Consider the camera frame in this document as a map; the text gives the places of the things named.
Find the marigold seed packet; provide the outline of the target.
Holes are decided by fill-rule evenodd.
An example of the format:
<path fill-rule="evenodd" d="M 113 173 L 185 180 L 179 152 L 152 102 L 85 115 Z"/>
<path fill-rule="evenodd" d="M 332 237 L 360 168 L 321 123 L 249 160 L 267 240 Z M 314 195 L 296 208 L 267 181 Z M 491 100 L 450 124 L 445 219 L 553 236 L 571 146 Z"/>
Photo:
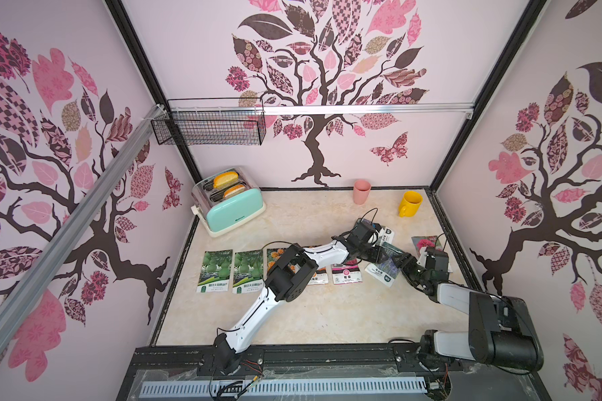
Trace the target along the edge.
<path fill-rule="evenodd" d="M 275 262 L 284 254 L 285 249 L 282 247 L 268 248 L 266 250 L 268 272 L 273 268 Z"/>
<path fill-rule="evenodd" d="M 328 272 L 326 269 L 326 265 L 322 262 L 321 257 L 317 257 L 317 254 L 321 252 L 325 252 L 329 249 L 328 246 L 316 246 L 316 247 L 306 247 L 307 254 L 317 263 L 318 268 L 315 271 L 314 275 L 311 277 L 309 281 L 309 285 L 323 285 L 329 282 Z"/>

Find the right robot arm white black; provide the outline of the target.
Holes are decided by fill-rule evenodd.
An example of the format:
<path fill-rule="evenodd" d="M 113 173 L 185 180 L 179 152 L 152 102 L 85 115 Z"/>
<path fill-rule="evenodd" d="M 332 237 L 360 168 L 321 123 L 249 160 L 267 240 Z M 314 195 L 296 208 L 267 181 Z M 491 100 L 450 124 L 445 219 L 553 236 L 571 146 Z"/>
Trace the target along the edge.
<path fill-rule="evenodd" d="M 438 364 L 474 361 L 514 374 L 529 374 L 543 367 L 543 350 L 523 299 L 452 282 L 448 254 L 435 247 L 426 248 L 419 257 L 394 252 L 386 260 L 431 301 L 468 316 L 465 332 L 424 332 L 418 349 L 421 356 Z"/>

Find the green plant seed packet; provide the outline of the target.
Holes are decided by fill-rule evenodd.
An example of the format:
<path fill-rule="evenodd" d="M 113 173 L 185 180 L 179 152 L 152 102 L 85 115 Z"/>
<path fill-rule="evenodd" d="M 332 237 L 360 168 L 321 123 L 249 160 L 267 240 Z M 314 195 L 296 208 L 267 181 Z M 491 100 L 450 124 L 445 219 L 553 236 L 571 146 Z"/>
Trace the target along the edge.
<path fill-rule="evenodd" d="M 197 292 L 227 292 L 232 273 L 232 250 L 205 251 Z"/>

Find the lavender seed packet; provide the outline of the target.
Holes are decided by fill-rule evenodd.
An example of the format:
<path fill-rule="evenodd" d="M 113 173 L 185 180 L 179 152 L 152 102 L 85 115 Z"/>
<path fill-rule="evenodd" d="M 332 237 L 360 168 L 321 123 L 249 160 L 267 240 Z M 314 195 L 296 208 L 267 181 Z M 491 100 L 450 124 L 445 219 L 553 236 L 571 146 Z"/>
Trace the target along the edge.
<path fill-rule="evenodd" d="M 401 272 L 401 269 L 396 266 L 395 261 L 403 257 L 404 254 L 403 250 L 388 242 L 383 242 L 379 246 L 376 262 L 369 263 L 365 272 L 386 287 L 392 287 Z"/>
<path fill-rule="evenodd" d="M 379 226 L 376 230 L 376 246 L 382 246 L 385 243 L 391 244 L 395 238 L 395 232 L 391 228 Z"/>

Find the pink flower seed packet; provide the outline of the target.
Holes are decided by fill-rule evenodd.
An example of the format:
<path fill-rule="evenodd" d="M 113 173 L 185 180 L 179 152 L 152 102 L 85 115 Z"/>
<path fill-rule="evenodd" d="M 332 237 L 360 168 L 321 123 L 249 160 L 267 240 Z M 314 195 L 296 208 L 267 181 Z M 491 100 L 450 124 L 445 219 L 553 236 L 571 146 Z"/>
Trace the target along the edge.
<path fill-rule="evenodd" d="M 356 260 L 331 266 L 334 285 L 355 284 L 363 282 L 361 269 Z"/>

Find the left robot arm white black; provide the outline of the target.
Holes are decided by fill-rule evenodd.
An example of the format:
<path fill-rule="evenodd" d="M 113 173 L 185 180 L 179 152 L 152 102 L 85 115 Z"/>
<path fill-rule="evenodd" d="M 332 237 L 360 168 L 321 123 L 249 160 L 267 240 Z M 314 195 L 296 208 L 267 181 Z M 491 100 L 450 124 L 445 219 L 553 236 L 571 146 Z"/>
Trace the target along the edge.
<path fill-rule="evenodd" d="M 242 354 L 270 314 L 298 298 L 319 269 L 359 259 L 376 261 L 381 251 L 382 232 L 380 224 L 360 218 L 349 231 L 332 237 L 328 244 L 318 247 L 290 244 L 269 268 L 264 288 L 250 309 L 231 329 L 221 329 L 217 334 L 213 343 L 217 372 L 231 374 L 238 369 Z"/>

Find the pink flower packet edge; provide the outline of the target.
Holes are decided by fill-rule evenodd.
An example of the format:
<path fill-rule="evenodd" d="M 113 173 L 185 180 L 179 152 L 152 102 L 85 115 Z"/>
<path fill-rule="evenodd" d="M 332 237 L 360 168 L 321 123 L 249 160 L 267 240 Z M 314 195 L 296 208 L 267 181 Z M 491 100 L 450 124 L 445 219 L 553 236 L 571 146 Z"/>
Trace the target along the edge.
<path fill-rule="evenodd" d="M 411 240 L 416 249 L 417 258 L 419 258 L 428 247 L 434 247 L 438 251 L 442 251 L 444 247 L 441 237 L 438 236 L 418 236 L 412 237 Z"/>

